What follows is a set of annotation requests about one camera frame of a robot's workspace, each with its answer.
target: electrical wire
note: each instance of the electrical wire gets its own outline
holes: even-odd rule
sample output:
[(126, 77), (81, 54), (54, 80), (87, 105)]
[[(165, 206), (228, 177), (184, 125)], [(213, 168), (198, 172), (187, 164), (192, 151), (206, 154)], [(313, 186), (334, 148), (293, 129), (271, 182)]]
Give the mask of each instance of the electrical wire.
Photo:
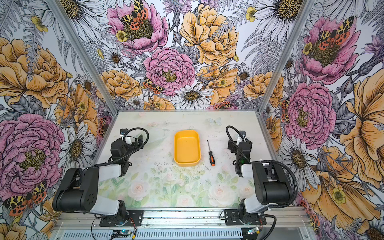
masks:
[(100, 219), (100, 218), (103, 218), (103, 217), (97, 217), (96, 214), (95, 214), (95, 219), (93, 219), (92, 221), (92, 224), (91, 224), (91, 235), (93, 237), (94, 240), (96, 240), (95, 236), (93, 235), (93, 231), (92, 231), (92, 226), (93, 226), (93, 223), (95, 222), (96, 219)]
[[(229, 131), (228, 129), (231, 128), (233, 130), (235, 130), (237, 132), (237, 134), (239, 134), (239, 136), (242, 136), (240, 134), (240, 132), (234, 128), (233, 126), (231, 125), (228, 125), (226, 128), (225, 128), (225, 131), (229, 137), (229, 140), (232, 142), (232, 144), (235, 146), (235, 148), (237, 149), (238, 152), (240, 152), (243, 157), (249, 162), (251, 163), (251, 160), (239, 149), (239, 147), (237, 146), (237, 144), (233, 141), (231, 135), (229, 134)], [(283, 203), (283, 204), (276, 204), (276, 205), (268, 205), (268, 208), (270, 209), (280, 209), (280, 208), (284, 208), (284, 207), (287, 207), (289, 205), (291, 205), (293, 203), (293, 201), (296, 199), (296, 196), (297, 196), (297, 192), (298, 192), (298, 183), (297, 183), (297, 179), (295, 177), (295, 175), (293, 174), (292, 170), (285, 164), (281, 163), (281, 162), (278, 162), (278, 161), (275, 161), (275, 160), (263, 160), (263, 161), (260, 161), (261, 163), (273, 163), (273, 164), (277, 164), (277, 165), (280, 165), (282, 168), (284, 168), (288, 174), (291, 176), (292, 178), (292, 184), (293, 184), (293, 192), (292, 192), (292, 195), (291, 197), (288, 199), (287, 202)]]
[(110, 165), (110, 164), (115, 164), (115, 163), (117, 163), (118, 161), (120, 161), (121, 159), (124, 159), (124, 158), (126, 158), (126, 157), (128, 157), (128, 156), (134, 154), (134, 153), (137, 152), (138, 150), (142, 149), (142, 148), (145, 146), (145, 144), (147, 144), (147, 142), (148, 142), (148, 140), (149, 140), (149, 133), (148, 133), (148, 131), (145, 130), (144, 128), (142, 128), (142, 127), (134, 127), (134, 128), (129, 129), (126, 133), (124, 133), (123, 141), (125, 142), (125, 138), (126, 138), (127, 134), (130, 133), (130, 132), (132, 132), (132, 131), (134, 131), (134, 130), (143, 130), (143, 131), (147, 134), (147, 138), (146, 138), (146, 140), (143, 142), (142, 145), (140, 145), (139, 147), (137, 147), (137, 148), (136, 148), (135, 150), (133, 150), (132, 152), (130, 152), (130, 153), (128, 153), (128, 154), (125, 154), (124, 156), (119, 157), (118, 159), (113, 160), (112, 162), (100, 163), (100, 164), (96, 164), (95, 166), (97, 166), (97, 167), (102, 167), (102, 166), (108, 166), (108, 165)]
[(218, 218), (220, 219), (220, 220), (225, 220), (225, 218), (223, 219), (223, 218), (221, 218), (221, 214), (224, 212), (225, 210), (223, 210), (221, 213), (220, 213), (220, 215), (218, 216)]
[(271, 218), (273, 218), (273, 223), (272, 223), (271, 228), (269, 229), (269, 231), (267, 232), (267, 234), (266, 234), (262, 239), (260, 239), (260, 240), (265, 240), (265, 239), (267, 239), (267, 238), (269, 237), (269, 235), (271, 235), (273, 229), (275, 228), (277, 219), (276, 219), (276, 216), (274, 216), (274, 215), (269, 215), (269, 214), (261, 214), (261, 216), (264, 216), (264, 217), (271, 217)]

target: white daisy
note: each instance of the white daisy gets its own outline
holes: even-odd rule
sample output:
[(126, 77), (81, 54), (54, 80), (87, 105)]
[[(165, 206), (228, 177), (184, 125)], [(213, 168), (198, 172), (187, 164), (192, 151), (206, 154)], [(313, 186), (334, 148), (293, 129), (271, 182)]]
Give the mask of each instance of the white daisy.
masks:
[(376, 5), (377, 0), (326, 0), (323, 3), (325, 8), (323, 16), (329, 16), (331, 21), (336, 18), (336, 22), (341, 22), (350, 16), (358, 18), (361, 16), (363, 8), (370, 12)]
[(201, 89), (203, 87), (202, 83), (196, 84), (193, 88), (189, 85), (186, 85), (180, 90), (176, 90), (177, 93), (173, 96), (170, 101), (178, 109), (204, 109), (207, 108), (212, 98), (206, 98), (213, 95), (212, 88)]
[(115, 68), (120, 67), (124, 63), (122, 60), (121, 51), (117, 48), (112, 48), (105, 51), (104, 61)]
[(254, 72), (250, 67), (239, 67), (238, 69), (237, 75), (239, 76), (240, 81), (248, 81), (254, 75)]
[(256, 32), (264, 31), (262, 38), (271, 33), (271, 40), (282, 43), (291, 32), (303, 0), (258, 0), (254, 17), (260, 20)]
[(270, 102), (267, 102), (267, 104), (265, 105), (263, 113), (264, 113), (265, 118), (270, 118), (272, 116), (273, 107), (272, 107), (272, 104)]
[(128, 104), (134, 109), (143, 109), (144, 100), (139, 98), (138, 96), (132, 97), (128, 100)]
[[(35, 15), (41, 18), (42, 24), (52, 26), (58, 39), (63, 37), (57, 19), (49, 9), (46, 0), (29, 1)], [(72, 20), (80, 38), (89, 43), (95, 39), (102, 39), (100, 32), (105, 31), (102, 26), (108, 19), (104, 17), (104, 2), (101, 0), (60, 0), (68, 17)]]
[(281, 162), (295, 174), (300, 191), (305, 191), (306, 188), (309, 190), (308, 183), (315, 189), (320, 184), (319, 177), (311, 168), (311, 166), (317, 165), (318, 161), (313, 155), (306, 154), (306, 150), (305, 143), (292, 135), (292, 139), (283, 137), (278, 151)]
[(79, 83), (84, 90), (88, 91), (88, 94), (96, 90), (96, 85), (93, 83), (91, 76), (84, 74), (79, 79)]
[(88, 131), (88, 124), (80, 123), (77, 133), (72, 126), (68, 130), (69, 142), (63, 142), (60, 146), (60, 162), (58, 167), (65, 165), (64, 173), (70, 168), (88, 167), (91, 164), (91, 156), (95, 151), (95, 137)]
[(359, 236), (359, 240), (376, 240), (384, 238), (384, 220), (373, 218), (369, 222), (369, 229)]

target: ventilated metal panel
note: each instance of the ventilated metal panel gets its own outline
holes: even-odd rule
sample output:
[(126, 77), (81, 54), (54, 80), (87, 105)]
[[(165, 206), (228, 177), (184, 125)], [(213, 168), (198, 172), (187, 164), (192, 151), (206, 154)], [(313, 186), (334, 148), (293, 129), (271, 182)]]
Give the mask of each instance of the ventilated metal panel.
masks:
[[(112, 230), (93, 230), (97, 240), (108, 240)], [(197, 229), (139, 229), (136, 240), (156, 239), (236, 239), (242, 238), (241, 228), (197, 228)], [(114, 239), (132, 239), (132, 236)], [(93, 240), (90, 230), (65, 230), (61, 240)]]

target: yellow plastic tray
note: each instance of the yellow plastic tray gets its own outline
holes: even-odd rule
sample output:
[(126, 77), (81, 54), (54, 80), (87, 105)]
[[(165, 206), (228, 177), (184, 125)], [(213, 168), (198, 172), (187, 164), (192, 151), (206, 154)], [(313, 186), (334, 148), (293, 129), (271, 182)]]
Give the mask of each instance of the yellow plastic tray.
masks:
[(192, 167), (201, 158), (199, 134), (193, 130), (179, 131), (175, 134), (175, 162), (180, 167)]

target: table surface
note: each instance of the table surface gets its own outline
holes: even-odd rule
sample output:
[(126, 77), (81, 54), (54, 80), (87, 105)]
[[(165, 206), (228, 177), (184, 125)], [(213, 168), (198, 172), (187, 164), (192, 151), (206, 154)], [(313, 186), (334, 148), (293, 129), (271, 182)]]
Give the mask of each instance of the table surface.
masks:
[[(235, 154), (227, 150), (227, 125), (246, 131), (253, 142), (251, 160), (270, 159), (253, 111), (120, 112), (97, 163), (111, 156), (111, 143), (120, 137), (122, 128), (145, 128), (150, 138), (130, 157), (132, 166), (126, 175), (100, 183), (99, 194), (123, 200), (127, 208), (237, 206), (254, 193), (254, 187), (253, 179), (235, 173)], [(181, 130), (199, 134), (201, 160), (196, 166), (179, 167), (174, 161), (174, 136)], [(236, 141), (235, 131), (230, 130), (230, 134)], [(207, 139), (216, 161), (214, 167), (209, 163)]]

